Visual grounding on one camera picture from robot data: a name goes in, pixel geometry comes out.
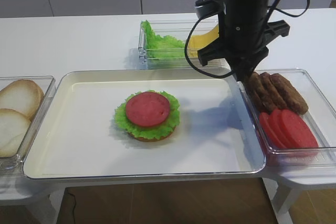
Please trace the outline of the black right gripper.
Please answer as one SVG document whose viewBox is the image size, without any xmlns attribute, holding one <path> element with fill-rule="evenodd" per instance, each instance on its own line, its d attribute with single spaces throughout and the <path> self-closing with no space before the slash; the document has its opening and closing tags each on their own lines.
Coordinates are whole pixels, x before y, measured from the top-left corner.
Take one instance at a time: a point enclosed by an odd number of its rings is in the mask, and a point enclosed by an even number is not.
<svg viewBox="0 0 336 224">
<path fill-rule="evenodd" d="M 254 72 L 258 64 L 268 56 L 267 45 L 277 37 L 286 37 L 290 26 L 284 21 L 270 22 L 261 30 L 263 21 L 251 26 L 233 26 L 226 24 L 226 15 L 218 14 L 219 37 L 200 49 L 198 60 L 202 66 L 215 59 L 225 59 L 229 64 L 230 75 L 237 82 L 245 82 Z"/>
</svg>

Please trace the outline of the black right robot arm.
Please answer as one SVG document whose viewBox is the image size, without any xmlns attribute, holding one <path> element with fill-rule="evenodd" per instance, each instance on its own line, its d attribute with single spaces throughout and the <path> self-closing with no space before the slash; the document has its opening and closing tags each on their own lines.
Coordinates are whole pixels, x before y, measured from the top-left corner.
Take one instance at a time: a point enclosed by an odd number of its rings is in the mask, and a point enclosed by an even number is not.
<svg viewBox="0 0 336 224">
<path fill-rule="evenodd" d="M 202 66 L 224 58 L 231 70 L 221 78 L 244 81 L 268 55 L 267 45 L 289 34 L 285 21 L 268 22 L 268 0 L 197 0 L 195 8 L 199 20 L 218 18 L 218 38 L 197 54 Z"/>
</svg>

